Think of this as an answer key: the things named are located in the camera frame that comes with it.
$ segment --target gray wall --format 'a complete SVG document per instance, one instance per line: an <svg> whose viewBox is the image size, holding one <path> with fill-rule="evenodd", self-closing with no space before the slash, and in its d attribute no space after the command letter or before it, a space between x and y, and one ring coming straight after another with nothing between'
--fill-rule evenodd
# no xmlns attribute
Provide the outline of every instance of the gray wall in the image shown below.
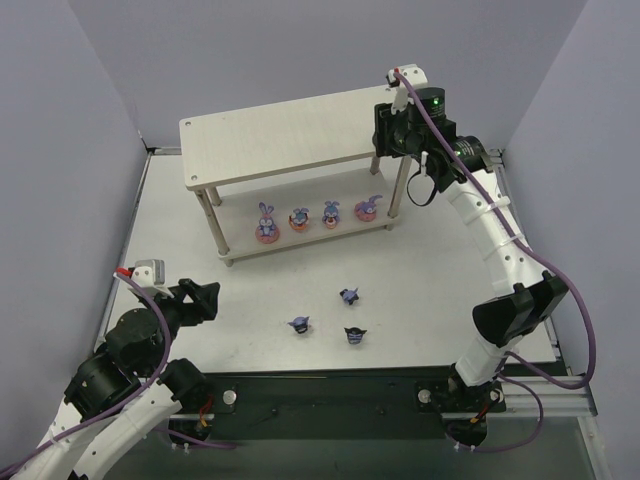
<svg viewBox="0 0 640 480"><path fill-rule="evenodd" d="M599 346L593 392L615 478L638 478L640 256L636 144L640 2L590 0L507 147L507 172L533 246L580 287ZM555 325L584 371L571 300Z"/></svg>
<svg viewBox="0 0 640 480"><path fill-rule="evenodd" d="M144 159L68 4L0 2L0 468L92 345Z"/></svg>
<svg viewBox="0 0 640 480"><path fill-rule="evenodd" d="M585 0L70 0L150 146L178 120L384 82L418 63L504 146Z"/></svg>

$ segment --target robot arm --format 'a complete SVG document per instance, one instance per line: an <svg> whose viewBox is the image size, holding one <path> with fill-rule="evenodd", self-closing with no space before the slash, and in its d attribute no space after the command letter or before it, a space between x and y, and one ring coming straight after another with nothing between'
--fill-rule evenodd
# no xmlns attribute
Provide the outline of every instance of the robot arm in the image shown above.
<svg viewBox="0 0 640 480"><path fill-rule="evenodd" d="M164 338L159 319L145 308L126 312L106 341L79 367L65 390L64 402L41 445L53 445L33 457L12 478L21 480L99 480L133 445L164 419L182 410L197 412L213 393L204 375L188 360L167 364L157 383L115 415L92 423L58 441L56 436L113 409L140 389L138 376L149 377L162 361L166 343L181 326L197 325L217 315L220 284L199 286L190 279L164 287L164 263L149 260L132 269L132 277L162 311L171 338ZM134 291L147 305L143 296ZM184 303L186 297L192 302ZM203 438L209 430L199 432ZM10 469L0 478L8 478Z"/></svg>
<svg viewBox="0 0 640 480"><path fill-rule="evenodd" d="M407 99L407 89L396 73L407 79L409 74L425 79L415 85L422 106L457 157L490 192L494 203L487 204L451 161L413 100ZM496 297L473 309L478 333L456 362L452 378L453 390L483 394L495 381L505 354L549 316L568 288L514 244L515 240L525 240L508 208L510 200L500 191L482 143L476 137L458 136L455 122L446 117L444 90L427 87L426 77L416 65L391 70L387 81L398 91L393 104L375 106L376 156L411 156L425 163L435 188L469 229L489 271ZM496 209L505 216L514 235L494 215ZM474 390L481 386L486 388Z"/></svg>

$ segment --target purple toy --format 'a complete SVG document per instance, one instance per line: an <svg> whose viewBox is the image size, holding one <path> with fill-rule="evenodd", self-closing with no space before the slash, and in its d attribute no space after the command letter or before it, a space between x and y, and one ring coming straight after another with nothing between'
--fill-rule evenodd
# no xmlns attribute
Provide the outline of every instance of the purple toy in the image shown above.
<svg viewBox="0 0 640 480"><path fill-rule="evenodd" d="M309 330L309 317L296 317L293 322L287 322L287 325L291 325L296 333L304 333Z"/></svg>
<svg viewBox="0 0 640 480"><path fill-rule="evenodd" d="M324 216L322 217L322 223L329 228L333 229L338 226L338 222L340 222L340 215L338 212L339 202L326 201L324 202L326 205L324 209Z"/></svg>
<svg viewBox="0 0 640 480"><path fill-rule="evenodd" d="M289 215L289 225L296 232L303 232L309 226L309 209L295 208L293 215Z"/></svg>
<svg viewBox="0 0 640 480"><path fill-rule="evenodd" d="M269 205L267 207L264 202L260 202L258 206L262 212L262 218L256 228L256 238L261 243L273 243L280 237L280 229L271 217L273 206Z"/></svg>
<svg viewBox="0 0 640 480"><path fill-rule="evenodd" d="M360 330L358 327L345 328L345 333L347 334L347 341L349 345L357 345L362 341L364 334L367 333L366 330Z"/></svg>
<svg viewBox="0 0 640 480"><path fill-rule="evenodd" d="M340 292L340 296L342 300L344 300L344 303L348 303L349 305L353 305L353 302L360 299L357 288L355 290L347 290L345 288Z"/></svg>
<svg viewBox="0 0 640 480"><path fill-rule="evenodd" d="M376 200L382 198L382 195L373 195L366 202L360 202L356 205L354 213L363 222L371 222L376 218Z"/></svg>

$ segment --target pink base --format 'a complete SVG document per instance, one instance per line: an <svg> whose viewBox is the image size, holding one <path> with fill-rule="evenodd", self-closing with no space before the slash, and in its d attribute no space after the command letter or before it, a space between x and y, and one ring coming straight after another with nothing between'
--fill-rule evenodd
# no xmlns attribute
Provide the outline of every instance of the pink base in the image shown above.
<svg viewBox="0 0 640 480"><path fill-rule="evenodd" d="M278 238L280 238L280 229L276 227L276 233L273 237L265 237L260 235L260 227L256 228L256 238L260 243L264 243L265 245L269 245L270 243L275 242Z"/></svg>
<svg viewBox="0 0 640 480"><path fill-rule="evenodd" d="M360 202L356 205L356 208L353 209L353 213L356 214L359 220L363 222L372 222L376 219L376 212L373 213L364 213L362 210L358 210L358 207L362 205L364 202Z"/></svg>

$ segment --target wooden shelf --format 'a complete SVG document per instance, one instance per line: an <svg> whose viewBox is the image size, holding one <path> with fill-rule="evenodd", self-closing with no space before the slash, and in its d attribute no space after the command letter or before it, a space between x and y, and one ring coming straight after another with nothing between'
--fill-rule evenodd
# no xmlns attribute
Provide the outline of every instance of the wooden shelf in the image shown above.
<svg viewBox="0 0 640 480"><path fill-rule="evenodd" d="M220 258L233 260L385 227L394 221L387 215L392 193L382 173L371 175L368 169L358 169L223 197L222 205L214 208L230 251ZM375 194L383 195L376 202L377 218L360 221L353 213L355 205ZM322 223L327 200L340 202L340 223L333 230ZM272 216L280 238L271 245L258 242L254 235L260 202L275 207ZM291 229L288 220L294 208L302 207L310 210L310 225L300 233Z"/></svg>

